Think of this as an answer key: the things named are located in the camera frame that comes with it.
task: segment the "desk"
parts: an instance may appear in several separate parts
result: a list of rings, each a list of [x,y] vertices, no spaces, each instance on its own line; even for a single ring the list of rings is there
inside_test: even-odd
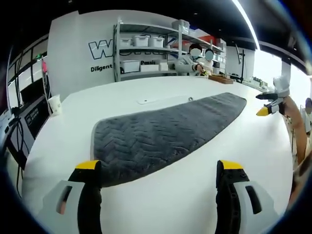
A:
[[[247,100],[240,116],[187,157],[144,178],[101,190],[101,223],[106,234],[206,234],[216,227],[215,176],[219,159],[241,163],[283,214],[292,186],[292,154],[281,115],[256,116],[259,94],[238,83],[196,77],[144,78],[71,94],[63,114],[40,131],[26,163],[22,186],[33,214],[42,198],[75,166],[90,158],[91,132],[101,119],[161,109],[193,99],[231,92]]]

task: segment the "gray fleece cushion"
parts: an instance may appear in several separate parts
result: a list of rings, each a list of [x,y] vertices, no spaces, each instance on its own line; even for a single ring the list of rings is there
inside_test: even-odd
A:
[[[141,178],[197,150],[235,120],[245,106],[245,99],[222,93],[101,120],[93,129],[91,159],[102,160],[101,179],[106,187]]]

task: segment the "pink object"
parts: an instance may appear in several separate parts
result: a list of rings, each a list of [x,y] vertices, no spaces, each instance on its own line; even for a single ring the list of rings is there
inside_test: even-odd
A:
[[[44,73],[46,73],[48,71],[47,64],[45,63],[45,61],[42,61],[42,69],[43,69]]]

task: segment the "white table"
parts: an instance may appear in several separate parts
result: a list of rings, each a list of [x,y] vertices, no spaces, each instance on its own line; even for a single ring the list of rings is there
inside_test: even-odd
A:
[[[240,116],[187,157],[144,178],[101,191],[106,234],[206,234],[216,227],[215,176],[219,159],[239,162],[250,180],[274,199],[282,215],[292,186],[289,136],[279,114],[256,116],[264,102],[257,90],[194,77],[145,78],[71,94],[63,114],[50,118],[28,157],[22,197],[33,214],[42,198],[75,166],[90,159],[91,131],[101,119],[161,109],[223,92],[247,100]]]

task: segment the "ceiling light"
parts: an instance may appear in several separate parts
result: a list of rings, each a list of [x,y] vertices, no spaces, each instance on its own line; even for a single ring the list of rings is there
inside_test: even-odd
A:
[[[258,42],[258,39],[257,39],[257,36],[255,34],[255,31],[254,31],[254,28],[252,26],[252,23],[250,22],[246,12],[244,11],[243,7],[241,6],[241,4],[238,2],[238,0],[232,0],[232,2],[235,4],[235,6],[238,8],[239,12],[242,14],[244,20],[246,21],[248,27],[249,27],[249,30],[250,32],[252,33],[252,36],[253,36],[253,39],[254,39],[254,42],[257,46],[257,49],[260,50],[260,45],[259,45],[259,42]]]

